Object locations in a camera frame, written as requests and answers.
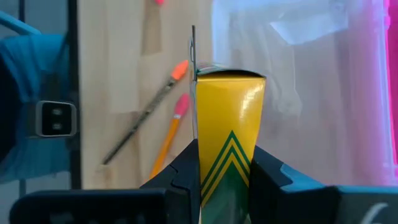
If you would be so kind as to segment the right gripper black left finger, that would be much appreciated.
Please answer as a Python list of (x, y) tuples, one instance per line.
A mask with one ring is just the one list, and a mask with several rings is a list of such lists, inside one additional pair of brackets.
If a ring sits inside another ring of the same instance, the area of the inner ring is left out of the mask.
[(145, 211), (142, 223), (198, 224), (200, 217), (200, 163), (198, 140), (190, 144), (140, 189), (157, 189), (161, 201)]

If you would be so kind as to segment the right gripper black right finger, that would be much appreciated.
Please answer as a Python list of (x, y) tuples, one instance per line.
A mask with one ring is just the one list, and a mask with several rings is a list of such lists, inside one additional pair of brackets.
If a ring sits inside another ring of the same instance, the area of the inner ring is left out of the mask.
[(337, 208), (336, 187), (327, 187), (255, 147), (250, 172), (253, 223), (334, 223)]

